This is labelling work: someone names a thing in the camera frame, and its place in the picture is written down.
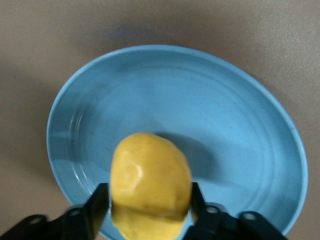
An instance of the yellow potato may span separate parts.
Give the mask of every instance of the yellow potato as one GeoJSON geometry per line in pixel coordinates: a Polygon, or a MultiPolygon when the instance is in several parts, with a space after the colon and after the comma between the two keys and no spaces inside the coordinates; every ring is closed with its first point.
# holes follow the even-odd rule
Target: yellow potato
{"type": "Polygon", "coordinates": [[[127,240],[173,240],[192,190],[185,155],[169,140],[140,132],[117,146],[111,166],[111,218],[127,240]]]}

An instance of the blue plate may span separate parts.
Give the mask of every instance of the blue plate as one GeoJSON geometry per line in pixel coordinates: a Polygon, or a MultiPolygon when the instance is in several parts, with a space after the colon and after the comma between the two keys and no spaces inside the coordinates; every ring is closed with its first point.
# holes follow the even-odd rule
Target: blue plate
{"type": "MultiPolygon", "coordinates": [[[[117,144],[136,132],[174,142],[207,202],[233,216],[257,211],[284,234],[297,220],[308,186],[299,133],[275,97],[232,64],[189,48],[143,45],[79,69],[47,126],[52,171],[71,204],[109,182],[117,144]]],[[[181,235],[191,223],[189,216],[181,235]]],[[[123,240],[110,214],[100,232],[123,240]]]]}

